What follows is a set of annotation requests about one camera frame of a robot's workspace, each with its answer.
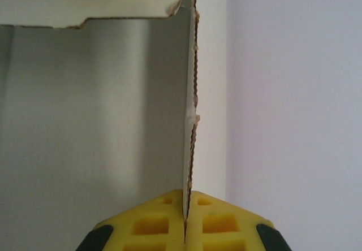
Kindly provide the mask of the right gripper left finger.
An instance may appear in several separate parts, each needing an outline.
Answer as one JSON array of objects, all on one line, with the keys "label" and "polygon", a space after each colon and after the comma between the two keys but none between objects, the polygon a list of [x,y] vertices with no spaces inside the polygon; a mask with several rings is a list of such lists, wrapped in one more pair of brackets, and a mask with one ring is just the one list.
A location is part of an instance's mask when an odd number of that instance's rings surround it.
[{"label": "right gripper left finger", "polygon": [[183,191],[172,190],[99,222],[75,251],[184,251]]}]

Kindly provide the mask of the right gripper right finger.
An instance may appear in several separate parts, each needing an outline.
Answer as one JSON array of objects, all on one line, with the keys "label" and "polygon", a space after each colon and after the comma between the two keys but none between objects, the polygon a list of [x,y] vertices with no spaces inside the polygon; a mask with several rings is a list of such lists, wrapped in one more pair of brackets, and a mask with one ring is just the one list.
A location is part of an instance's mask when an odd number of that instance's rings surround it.
[{"label": "right gripper right finger", "polygon": [[255,213],[193,191],[186,251],[292,251],[274,224]]}]

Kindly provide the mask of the white cardboard box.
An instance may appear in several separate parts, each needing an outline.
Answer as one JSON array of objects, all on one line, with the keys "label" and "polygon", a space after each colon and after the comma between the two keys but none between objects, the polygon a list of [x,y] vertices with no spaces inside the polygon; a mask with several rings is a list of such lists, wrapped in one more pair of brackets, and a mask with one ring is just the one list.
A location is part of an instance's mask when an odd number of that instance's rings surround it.
[{"label": "white cardboard box", "polygon": [[70,230],[172,189],[186,219],[199,0],[0,0],[0,232]]}]

